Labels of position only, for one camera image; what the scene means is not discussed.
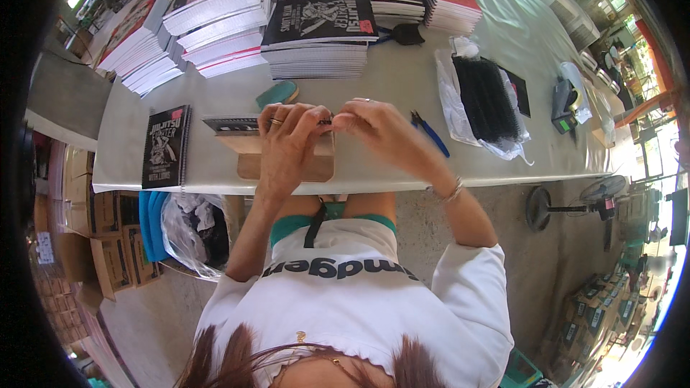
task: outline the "brown hair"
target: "brown hair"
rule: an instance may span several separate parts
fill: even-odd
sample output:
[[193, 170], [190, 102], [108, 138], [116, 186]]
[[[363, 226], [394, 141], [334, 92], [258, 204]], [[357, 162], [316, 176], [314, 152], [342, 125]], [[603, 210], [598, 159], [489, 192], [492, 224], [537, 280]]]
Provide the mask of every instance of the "brown hair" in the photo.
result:
[[[175, 386], [178, 388], [258, 388], [254, 372], [281, 362], [281, 360], [271, 360], [277, 352], [312, 347], [315, 349], [311, 356], [341, 355], [330, 346], [316, 343], [292, 343], [252, 354], [252, 337], [249, 328], [245, 324], [240, 324], [230, 336], [218, 373], [211, 375], [215, 325], [204, 329], [194, 342], [194, 350]], [[356, 374], [350, 374], [345, 369], [339, 368], [359, 387], [379, 388], [362, 366], [356, 366]], [[400, 351], [393, 356], [393, 374], [395, 388], [445, 388], [446, 386], [441, 381], [427, 348], [405, 335], [402, 336]]]

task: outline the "woman's left hand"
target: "woman's left hand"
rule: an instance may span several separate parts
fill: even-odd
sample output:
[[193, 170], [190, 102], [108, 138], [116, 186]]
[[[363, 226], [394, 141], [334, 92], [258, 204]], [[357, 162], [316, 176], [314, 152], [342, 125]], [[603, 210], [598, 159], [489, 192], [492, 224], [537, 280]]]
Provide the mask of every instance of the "woman's left hand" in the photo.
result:
[[280, 204], [292, 195], [314, 156], [316, 139], [331, 130], [319, 122], [329, 118], [324, 106], [266, 105], [258, 119], [263, 143], [256, 195]]

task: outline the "red label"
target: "red label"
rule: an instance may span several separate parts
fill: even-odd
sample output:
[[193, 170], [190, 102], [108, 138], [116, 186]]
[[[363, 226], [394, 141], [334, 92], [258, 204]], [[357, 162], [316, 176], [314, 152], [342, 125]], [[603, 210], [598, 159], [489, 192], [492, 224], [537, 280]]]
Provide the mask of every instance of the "red label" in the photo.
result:
[[363, 31], [365, 33], [374, 33], [374, 28], [371, 26], [371, 21], [360, 20], [359, 21], [359, 31]]

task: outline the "standing fan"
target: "standing fan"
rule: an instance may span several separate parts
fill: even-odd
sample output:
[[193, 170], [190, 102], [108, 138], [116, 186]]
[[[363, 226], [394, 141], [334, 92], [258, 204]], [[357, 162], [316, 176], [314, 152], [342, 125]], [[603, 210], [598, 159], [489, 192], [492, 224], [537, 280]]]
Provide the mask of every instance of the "standing fan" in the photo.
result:
[[625, 188], [627, 181], [623, 176], [611, 176], [602, 178], [587, 186], [580, 193], [580, 201], [585, 204], [594, 204], [601, 198], [612, 198]]
[[593, 213], [599, 212], [601, 220], [612, 219], [616, 215], [613, 206], [613, 196], [622, 191], [626, 180], [623, 176], [602, 178], [585, 188], [580, 193], [580, 201], [584, 205], [571, 207], [552, 207], [551, 194], [543, 186], [537, 186], [527, 196], [525, 203], [525, 219], [532, 232], [546, 229], [551, 213]]

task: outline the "pliers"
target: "pliers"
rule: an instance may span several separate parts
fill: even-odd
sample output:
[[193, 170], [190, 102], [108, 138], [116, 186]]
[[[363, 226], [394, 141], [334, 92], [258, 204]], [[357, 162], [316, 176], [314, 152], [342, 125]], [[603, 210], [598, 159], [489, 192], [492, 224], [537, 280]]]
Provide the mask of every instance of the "pliers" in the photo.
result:
[[418, 114], [417, 110], [413, 109], [411, 111], [412, 113], [412, 125], [418, 129], [419, 126], [422, 127], [422, 129], [431, 137], [433, 142], [436, 143], [436, 147], [439, 148], [440, 151], [443, 152], [443, 154], [447, 157], [451, 157], [451, 153], [448, 151], [446, 148], [446, 145], [441, 141], [441, 138], [434, 132], [434, 130], [431, 128], [431, 126], [427, 125], [427, 122], [425, 122], [422, 117]]

